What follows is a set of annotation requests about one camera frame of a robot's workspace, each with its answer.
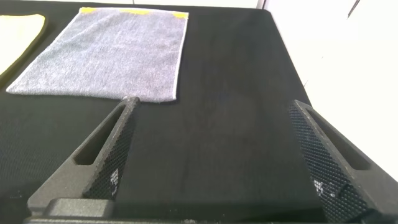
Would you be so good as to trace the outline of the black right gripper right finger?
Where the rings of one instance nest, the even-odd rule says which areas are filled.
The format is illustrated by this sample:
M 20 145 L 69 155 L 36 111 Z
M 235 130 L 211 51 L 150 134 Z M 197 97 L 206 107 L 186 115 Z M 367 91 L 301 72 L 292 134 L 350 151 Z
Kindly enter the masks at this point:
M 329 222 L 397 222 L 396 180 L 310 105 L 294 100 L 289 116 Z

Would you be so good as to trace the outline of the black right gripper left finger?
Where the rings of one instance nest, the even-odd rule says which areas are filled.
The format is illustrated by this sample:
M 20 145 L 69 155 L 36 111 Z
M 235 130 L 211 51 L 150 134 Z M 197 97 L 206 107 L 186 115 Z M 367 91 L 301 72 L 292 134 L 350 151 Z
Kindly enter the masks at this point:
M 139 98 L 126 98 L 113 109 L 67 160 L 30 196 L 27 207 L 41 215 L 61 198 L 114 200 L 136 124 Z

